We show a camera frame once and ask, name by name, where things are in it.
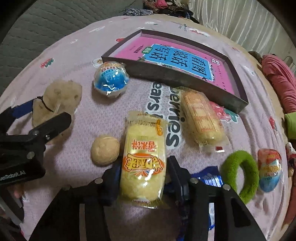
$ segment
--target silver bolt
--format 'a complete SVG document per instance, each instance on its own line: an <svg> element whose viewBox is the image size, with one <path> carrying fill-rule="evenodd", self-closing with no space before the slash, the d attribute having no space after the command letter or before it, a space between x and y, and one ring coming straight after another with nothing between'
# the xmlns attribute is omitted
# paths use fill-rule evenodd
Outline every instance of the silver bolt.
<svg viewBox="0 0 296 241"><path fill-rule="evenodd" d="M197 178L195 178L195 177L192 177L192 178L190 178L190 182L192 182L192 183L198 183L198 179Z"/></svg>
<svg viewBox="0 0 296 241"><path fill-rule="evenodd" d="M97 179L94 181L95 184L101 184L102 182L103 182L103 179L101 179L101 178L97 178Z"/></svg>
<svg viewBox="0 0 296 241"><path fill-rule="evenodd" d="M64 191L68 191L70 188L71 188L70 185L66 185L66 186L62 187L62 189L63 189Z"/></svg>
<svg viewBox="0 0 296 241"><path fill-rule="evenodd" d="M35 152L30 151L30 152L27 154L27 159L28 159L28 160L31 160L31 159L33 159L34 156L35 156Z"/></svg>
<svg viewBox="0 0 296 241"><path fill-rule="evenodd" d="M39 134L39 131L33 131L33 135L37 136Z"/></svg>
<svg viewBox="0 0 296 241"><path fill-rule="evenodd" d="M228 184L224 184L223 189L225 189L226 191L229 191L231 189L231 186Z"/></svg>

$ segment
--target round beige object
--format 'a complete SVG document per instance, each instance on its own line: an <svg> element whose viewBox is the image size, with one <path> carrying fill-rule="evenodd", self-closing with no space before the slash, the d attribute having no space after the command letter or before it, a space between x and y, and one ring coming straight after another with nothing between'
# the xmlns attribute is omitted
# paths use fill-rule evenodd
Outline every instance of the round beige object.
<svg viewBox="0 0 296 241"><path fill-rule="evenodd" d="M119 141L109 135L98 136L91 146L91 159L98 166L114 162L119 155Z"/></svg>

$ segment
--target pink fabric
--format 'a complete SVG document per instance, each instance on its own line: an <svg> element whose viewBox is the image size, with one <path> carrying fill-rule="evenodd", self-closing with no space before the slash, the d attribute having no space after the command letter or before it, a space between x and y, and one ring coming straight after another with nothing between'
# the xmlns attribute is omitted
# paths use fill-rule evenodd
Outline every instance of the pink fabric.
<svg viewBox="0 0 296 241"><path fill-rule="evenodd" d="M166 7L168 7L165 0L157 0L155 5L156 5L157 8L166 8Z"/></svg>
<svg viewBox="0 0 296 241"><path fill-rule="evenodd" d="M296 79L289 67L274 55L262 59L263 73L272 83L286 113L296 111Z"/></svg>

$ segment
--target wrapped snack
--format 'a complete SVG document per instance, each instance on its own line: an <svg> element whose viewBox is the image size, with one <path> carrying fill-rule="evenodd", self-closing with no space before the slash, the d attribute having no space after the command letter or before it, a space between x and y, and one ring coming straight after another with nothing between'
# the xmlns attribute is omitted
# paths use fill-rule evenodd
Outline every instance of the wrapped snack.
<svg viewBox="0 0 296 241"><path fill-rule="evenodd" d="M108 97L117 97L124 93L128 82L126 69L115 61L103 63L94 75L95 89Z"/></svg>
<svg viewBox="0 0 296 241"><path fill-rule="evenodd" d="M211 145L215 148L227 140L224 128L204 93L182 88L180 99L189 127L199 146Z"/></svg>
<svg viewBox="0 0 296 241"><path fill-rule="evenodd" d="M281 155L273 149L258 151L259 187L264 192L271 192L277 186L281 174Z"/></svg>
<svg viewBox="0 0 296 241"><path fill-rule="evenodd" d="M129 112L120 180L121 196L137 205L156 208L166 171L167 121Z"/></svg>

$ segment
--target fuzzy green hair tie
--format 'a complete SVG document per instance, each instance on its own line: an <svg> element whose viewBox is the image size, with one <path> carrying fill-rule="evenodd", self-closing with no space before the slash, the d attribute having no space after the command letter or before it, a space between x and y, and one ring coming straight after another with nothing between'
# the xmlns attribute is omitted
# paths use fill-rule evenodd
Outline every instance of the fuzzy green hair tie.
<svg viewBox="0 0 296 241"><path fill-rule="evenodd" d="M233 152L222 164L220 173L223 183L229 184L237 192L236 178L239 166L244 171L244 186L239 197L244 204L247 204L255 195L259 185L259 172L253 157L246 151Z"/></svg>

